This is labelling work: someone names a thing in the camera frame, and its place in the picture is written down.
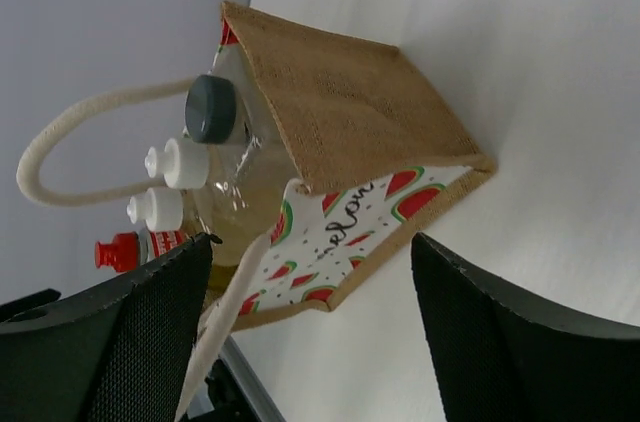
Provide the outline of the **red cap bottle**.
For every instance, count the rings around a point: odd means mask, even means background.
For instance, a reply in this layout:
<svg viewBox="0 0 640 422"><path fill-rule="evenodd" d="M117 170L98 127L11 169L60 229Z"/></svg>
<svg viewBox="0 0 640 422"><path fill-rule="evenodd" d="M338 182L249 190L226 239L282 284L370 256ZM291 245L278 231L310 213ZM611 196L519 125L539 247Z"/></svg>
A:
<svg viewBox="0 0 640 422"><path fill-rule="evenodd" d="M138 232L116 234L110 243L96 242L94 262L97 268L111 268L125 273L153 261L186 241L182 231Z"/></svg>

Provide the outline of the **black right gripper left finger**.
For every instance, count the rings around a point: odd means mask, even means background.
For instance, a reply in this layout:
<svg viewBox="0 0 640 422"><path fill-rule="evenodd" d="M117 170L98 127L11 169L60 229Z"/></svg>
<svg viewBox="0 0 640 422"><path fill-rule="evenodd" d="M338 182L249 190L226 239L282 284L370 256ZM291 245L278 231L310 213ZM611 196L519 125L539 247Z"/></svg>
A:
<svg viewBox="0 0 640 422"><path fill-rule="evenodd" d="M199 234L73 296L2 304L2 420L174 420L211 261Z"/></svg>

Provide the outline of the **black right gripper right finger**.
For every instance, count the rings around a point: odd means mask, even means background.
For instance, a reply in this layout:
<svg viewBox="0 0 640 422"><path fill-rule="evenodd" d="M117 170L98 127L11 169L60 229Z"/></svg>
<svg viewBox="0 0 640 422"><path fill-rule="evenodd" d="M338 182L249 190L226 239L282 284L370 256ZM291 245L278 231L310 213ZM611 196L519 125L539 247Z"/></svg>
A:
<svg viewBox="0 0 640 422"><path fill-rule="evenodd" d="M423 233L411 267L447 420L638 420L638 327L545 299Z"/></svg>

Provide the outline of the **white cap bottle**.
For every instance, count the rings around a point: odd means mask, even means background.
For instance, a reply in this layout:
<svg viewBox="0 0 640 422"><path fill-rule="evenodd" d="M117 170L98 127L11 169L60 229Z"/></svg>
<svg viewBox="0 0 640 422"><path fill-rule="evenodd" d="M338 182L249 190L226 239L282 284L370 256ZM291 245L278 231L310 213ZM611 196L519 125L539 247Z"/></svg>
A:
<svg viewBox="0 0 640 422"><path fill-rule="evenodd" d="M149 177L162 177L169 188L201 189L209 176L209 151L188 138L170 138L163 150L149 148L144 166Z"/></svg>
<svg viewBox="0 0 640 422"><path fill-rule="evenodd" d="M177 231L184 220L183 197L176 189L149 188L129 199L126 213L133 224L144 223L151 232Z"/></svg>

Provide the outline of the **jute watermelon canvas bag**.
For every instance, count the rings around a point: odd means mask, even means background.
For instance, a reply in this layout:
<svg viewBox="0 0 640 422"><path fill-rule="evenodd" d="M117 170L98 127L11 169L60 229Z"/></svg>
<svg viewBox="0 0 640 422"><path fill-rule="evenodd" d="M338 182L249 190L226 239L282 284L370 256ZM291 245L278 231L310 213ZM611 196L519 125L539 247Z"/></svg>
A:
<svg viewBox="0 0 640 422"><path fill-rule="evenodd" d="M477 146L400 49L314 29L233 2L221 6L223 49L241 49L274 117L282 148L278 211L225 215L206 184L181 190L177 231L221 239L200 334L175 417L182 416L226 336L307 310L330 312L458 201L490 179ZM25 197L80 207L167 187L162 177L73 194L45 187L41 166L82 122L176 94L195 78L80 101L50 122L16 172Z"/></svg>

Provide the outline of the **white cap bottle lower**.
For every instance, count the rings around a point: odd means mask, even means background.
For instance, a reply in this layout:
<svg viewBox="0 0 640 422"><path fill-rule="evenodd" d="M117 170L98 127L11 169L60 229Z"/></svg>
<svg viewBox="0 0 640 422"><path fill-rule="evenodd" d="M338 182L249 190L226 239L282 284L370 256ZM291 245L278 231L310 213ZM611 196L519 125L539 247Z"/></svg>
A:
<svg viewBox="0 0 640 422"><path fill-rule="evenodd" d="M176 189L149 188L129 199L126 213L133 224L144 223L151 232L177 231L184 220L183 197Z"/></svg>

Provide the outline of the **white cap bottle upper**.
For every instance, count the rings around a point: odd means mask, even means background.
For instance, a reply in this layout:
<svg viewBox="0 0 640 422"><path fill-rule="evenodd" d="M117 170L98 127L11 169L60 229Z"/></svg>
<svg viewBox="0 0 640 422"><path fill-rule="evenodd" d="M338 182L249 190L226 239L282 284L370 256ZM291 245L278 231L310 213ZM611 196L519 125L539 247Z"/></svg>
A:
<svg viewBox="0 0 640 422"><path fill-rule="evenodd" d="M163 150L149 148L144 166L149 177L162 177L169 188L201 189L209 176L209 151L188 138L170 138Z"/></svg>

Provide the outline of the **clear bottle dark cap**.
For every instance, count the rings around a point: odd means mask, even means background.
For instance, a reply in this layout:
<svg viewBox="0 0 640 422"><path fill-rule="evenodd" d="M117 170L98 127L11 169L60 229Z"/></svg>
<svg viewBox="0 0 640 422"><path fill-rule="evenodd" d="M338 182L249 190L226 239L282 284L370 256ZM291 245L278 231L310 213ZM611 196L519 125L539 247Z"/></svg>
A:
<svg viewBox="0 0 640 422"><path fill-rule="evenodd" d="M281 187L275 176L282 141L241 49L221 50L209 72L193 81L185 128L209 151L206 187L225 215L268 218L278 211Z"/></svg>

